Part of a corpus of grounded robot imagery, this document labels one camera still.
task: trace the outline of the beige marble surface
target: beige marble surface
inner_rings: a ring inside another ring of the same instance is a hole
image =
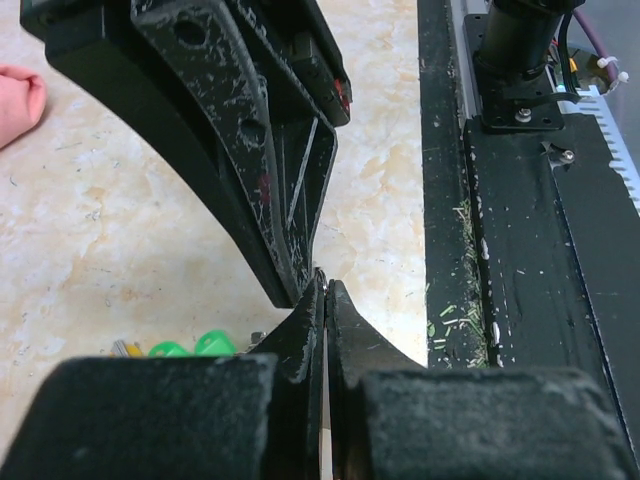
[[[49,68],[0,1],[0,62],[49,87],[37,130],[0,150],[0,455],[61,360],[192,347],[213,328],[239,347],[274,309],[242,256],[186,184],[112,113]],[[413,0],[321,0],[355,103],[315,244],[357,307],[426,363],[418,47]]]

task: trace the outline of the screw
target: screw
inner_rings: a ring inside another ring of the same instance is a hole
[[[516,120],[520,123],[527,123],[531,121],[531,109],[530,108],[521,108],[516,113]]]
[[[565,150],[562,152],[562,163],[573,163],[576,159],[576,154],[571,150]]]

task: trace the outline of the screw hole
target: screw hole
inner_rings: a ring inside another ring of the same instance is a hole
[[[260,145],[264,138],[264,127],[253,119],[244,120],[240,124],[240,131],[244,138],[252,145]]]
[[[173,26],[173,33],[178,40],[193,47],[204,44],[207,39],[204,28],[191,20],[178,20]]]

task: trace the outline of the pink cloth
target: pink cloth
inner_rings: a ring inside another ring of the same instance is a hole
[[[37,125],[46,101],[47,88],[40,75],[0,64],[0,148]]]

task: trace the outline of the green plastic toy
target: green plastic toy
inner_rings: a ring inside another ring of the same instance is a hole
[[[237,349],[227,334],[222,330],[211,330],[196,342],[194,352],[191,353],[176,342],[162,342],[149,351],[150,357],[192,357],[212,356],[222,357],[235,355]]]

